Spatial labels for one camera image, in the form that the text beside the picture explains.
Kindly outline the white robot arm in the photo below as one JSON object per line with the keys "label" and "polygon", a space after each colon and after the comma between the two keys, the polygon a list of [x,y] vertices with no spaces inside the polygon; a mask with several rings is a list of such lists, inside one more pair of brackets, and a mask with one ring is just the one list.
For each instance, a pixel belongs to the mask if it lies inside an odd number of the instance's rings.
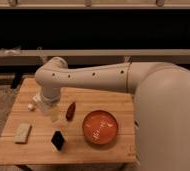
{"label": "white robot arm", "polygon": [[63,87],[133,95],[136,150],[134,171],[190,171],[190,71],[167,62],[133,62],[70,69],[54,57],[35,73],[34,97],[42,112],[57,105]]}

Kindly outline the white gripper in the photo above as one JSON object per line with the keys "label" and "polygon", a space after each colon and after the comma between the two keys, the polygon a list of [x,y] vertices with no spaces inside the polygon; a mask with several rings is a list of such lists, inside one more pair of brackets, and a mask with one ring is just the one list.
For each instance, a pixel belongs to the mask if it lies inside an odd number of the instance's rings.
{"label": "white gripper", "polygon": [[49,116],[52,122],[58,120],[59,111],[55,102],[50,103],[49,101],[41,99],[39,101],[39,109],[44,116]]}

